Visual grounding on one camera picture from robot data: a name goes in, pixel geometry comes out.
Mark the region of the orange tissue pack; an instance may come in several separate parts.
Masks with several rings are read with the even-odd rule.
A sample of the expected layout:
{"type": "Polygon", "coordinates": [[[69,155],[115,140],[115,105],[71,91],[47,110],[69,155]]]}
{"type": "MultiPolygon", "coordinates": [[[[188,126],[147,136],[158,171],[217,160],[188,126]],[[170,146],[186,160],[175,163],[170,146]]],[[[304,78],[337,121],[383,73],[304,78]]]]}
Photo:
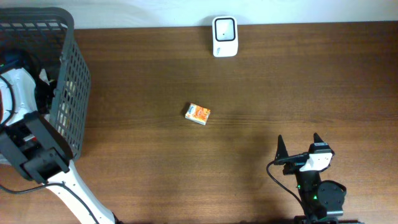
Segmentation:
{"type": "Polygon", "coordinates": [[[185,113],[185,118],[198,124],[205,125],[210,113],[210,109],[190,103],[188,110],[185,113]]]}

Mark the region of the cream noodle packet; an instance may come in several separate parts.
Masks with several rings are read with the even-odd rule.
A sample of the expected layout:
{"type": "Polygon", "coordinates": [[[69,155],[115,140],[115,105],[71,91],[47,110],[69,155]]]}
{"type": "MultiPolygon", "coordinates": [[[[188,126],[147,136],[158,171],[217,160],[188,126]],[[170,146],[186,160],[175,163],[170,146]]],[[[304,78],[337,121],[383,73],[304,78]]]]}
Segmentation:
{"type": "Polygon", "coordinates": [[[47,76],[47,72],[45,71],[44,68],[41,69],[41,71],[39,73],[39,78],[46,85],[50,85],[50,82],[49,82],[49,79],[48,79],[48,76],[47,76]]]}

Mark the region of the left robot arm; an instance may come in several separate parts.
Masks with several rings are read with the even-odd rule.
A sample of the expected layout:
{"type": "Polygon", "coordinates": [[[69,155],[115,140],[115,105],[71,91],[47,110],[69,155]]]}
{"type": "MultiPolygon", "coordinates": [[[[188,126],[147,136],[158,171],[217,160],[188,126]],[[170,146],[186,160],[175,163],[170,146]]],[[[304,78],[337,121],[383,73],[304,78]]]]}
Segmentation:
{"type": "Polygon", "coordinates": [[[1,155],[37,186],[1,190],[14,195],[53,192],[80,223],[119,223],[77,172],[73,152],[45,115],[53,86],[38,59],[22,49],[1,52],[1,155]]]}

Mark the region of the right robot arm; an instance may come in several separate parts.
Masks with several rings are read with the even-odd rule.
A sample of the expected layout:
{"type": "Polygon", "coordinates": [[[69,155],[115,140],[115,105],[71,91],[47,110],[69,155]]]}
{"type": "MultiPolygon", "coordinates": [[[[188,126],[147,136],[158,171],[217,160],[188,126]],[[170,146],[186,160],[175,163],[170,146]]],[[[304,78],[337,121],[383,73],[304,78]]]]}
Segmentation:
{"type": "Polygon", "coordinates": [[[313,134],[313,143],[307,152],[290,156],[282,136],[278,136],[275,166],[283,166],[284,175],[294,175],[297,181],[302,216],[294,223],[338,223],[343,215],[346,187],[332,180],[321,180],[320,173],[330,167],[335,152],[321,137],[313,134]]]}

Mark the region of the white barcode scanner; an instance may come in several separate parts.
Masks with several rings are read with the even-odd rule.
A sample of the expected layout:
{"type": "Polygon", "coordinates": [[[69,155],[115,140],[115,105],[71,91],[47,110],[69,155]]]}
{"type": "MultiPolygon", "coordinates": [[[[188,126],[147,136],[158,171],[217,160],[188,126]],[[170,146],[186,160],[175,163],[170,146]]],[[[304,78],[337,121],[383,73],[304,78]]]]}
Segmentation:
{"type": "Polygon", "coordinates": [[[218,16],[212,21],[213,56],[234,57],[238,52],[238,28],[233,16],[218,16]]]}

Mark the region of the grey plastic mesh basket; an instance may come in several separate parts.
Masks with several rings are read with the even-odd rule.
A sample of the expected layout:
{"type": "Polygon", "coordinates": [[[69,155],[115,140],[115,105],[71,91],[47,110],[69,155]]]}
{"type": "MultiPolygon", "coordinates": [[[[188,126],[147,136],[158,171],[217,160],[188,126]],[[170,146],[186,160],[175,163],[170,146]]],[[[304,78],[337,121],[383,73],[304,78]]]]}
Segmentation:
{"type": "Polygon", "coordinates": [[[51,125],[81,156],[91,77],[74,36],[72,15],[59,7],[1,9],[1,50],[22,49],[35,67],[56,81],[49,106],[51,125]]]}

